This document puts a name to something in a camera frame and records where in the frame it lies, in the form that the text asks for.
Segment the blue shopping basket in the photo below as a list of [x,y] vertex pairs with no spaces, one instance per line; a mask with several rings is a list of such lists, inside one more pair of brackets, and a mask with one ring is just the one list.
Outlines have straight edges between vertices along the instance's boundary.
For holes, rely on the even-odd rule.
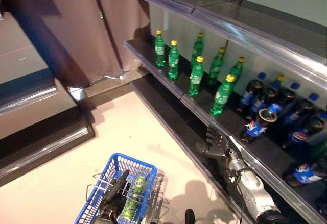
[[130,170],[129,176],[127,178],[127,182],[131,183],[130,189],[133,189],[136,177],[138,176],[143,176],[146,178],[146,185],[144,188],[144,194],[140,198],[141,204],[138,207],[133,220],[127,220],[122,216],[119,216],[118,223],[140,223],[142,221],[147,210],[147,203],[148,199],[150,198],[154,179],[157,175],[157,169],[151,164],[147,164],[120,153],[115,153],[110,157],[106,167],[101,173],[94,189],[92,190],[74,224],[93,223],[94,218],[98,214],[100,202],[105,193],[105,191],[102,189],[108,189],[108,182],[111,182],[112,179],[119,178],[127,169]]

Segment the green bottle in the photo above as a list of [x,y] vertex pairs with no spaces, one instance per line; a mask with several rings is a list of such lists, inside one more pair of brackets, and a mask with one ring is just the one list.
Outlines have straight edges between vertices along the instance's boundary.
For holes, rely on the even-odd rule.
[[172,40],[172,48],[169,51],[169,71],[168,75],[171,79],[175,79],[178,76],[178,58],[179,53],[177,50],[177,40]]
[[200,83],[203,75],[203,60],[203,56],[198,56],[196,59],[196,64],[193,66],[189,89],[189,95],[191,96],[199,94]]
[[235,77],[234,83],[237,82],[237,79],[241,76],[243,71],[243,62],[245,61],[244,57],[239,57],[237,63],[229,71],[229,74]]
[[214,98],[213,106],[210,109],[210,113],[212,115],[218,115],[222,113],[230,94],[233,92],[234,81],[235,76],[229,74],[226,76],[226,81],[221,86],[219,86]]
[[157,30],[157,38],[154,43],[155,54],[157,55],[156,64],[158,67],[165,65],[165,42],[162,38],[162,30]]
[[122,216],[127,220],[132,220],[134,218],[134,215],[137,211],[137,208],[142,202],[141,196],[144,191],[144,187],[146,184],[146,178],[145,177],[137,177],[135,180],[135,185],[133,187],[132,193],[133,195],[130,196],[130,198],[126,201]]
[[284,75],[278,75],[275,79],[274,82],[272,82],[271,84],[268,85],[269,88],[274,89],[278,92],[278,90],[281,87],[281,83],[285,80],[285,76]]
[[202,56],[203,51],[203,33],[198,34],[198,39],[194,43],[193,46],[193,53],[192,53],[192,60],[191,60],[191,69],[193,69],[193,66],[196,64],[196,59],[198,56]]
[[221,66],[224,64],[224,53],[225,48],[219,48],[218,54],[214,57],[210,68],[210,74],[208,79],[208,85],[216,85],[218,80],[218,74],[220,72]]

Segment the robotic hand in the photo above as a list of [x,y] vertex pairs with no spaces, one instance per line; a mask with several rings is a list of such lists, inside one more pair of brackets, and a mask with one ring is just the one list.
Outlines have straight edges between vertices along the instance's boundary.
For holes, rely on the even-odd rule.
[[118,180],[112,180],[100,203],[99,215],[95,218],[94,224],[117,224],[117,218],[124,209],[126,195],[131,185],[130,183],[126,185],[128,175],[129,170],[126,170]]
[[245,164],[235,145],[229,145],[229,139],[227,140],[227,137],[221,135],[220,131],[212,126],[208,127],[206,136],[206,142],[211,146],[197,143],[197,149],[206,157],[226,160],[229,180],[230,182],[236,181],[238,191],[253,219],[258,224],[287,223],[271,196],[264,189],[263,182]]

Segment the beige floor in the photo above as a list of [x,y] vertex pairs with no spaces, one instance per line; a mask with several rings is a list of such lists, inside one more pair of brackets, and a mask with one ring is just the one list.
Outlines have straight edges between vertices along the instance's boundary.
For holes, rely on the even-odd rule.
[[165,175],[161,223],[183,223],[187,208],[197,219],[236,223],[192,161],[144,103],[130,93],[93,111],[96,138],[0,188],[1,224],[73,223],[85,202],[91,175],[120,152],[154,164]]

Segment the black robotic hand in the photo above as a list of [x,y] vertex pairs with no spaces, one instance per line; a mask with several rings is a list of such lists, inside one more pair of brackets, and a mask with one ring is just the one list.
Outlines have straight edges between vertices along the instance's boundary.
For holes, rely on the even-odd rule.
[[117,218],[122,213],[130,183],[126,184],[129,170],[126,170],[118,180],[112,180],[112,186],[105,192],[99,206],[99,216],[94,224],[117,224]]
[[229,139],[212,125],[209,125],[206,132],[206,145],[196,143],[195,146],[207,158],[225,158],[230,153]]

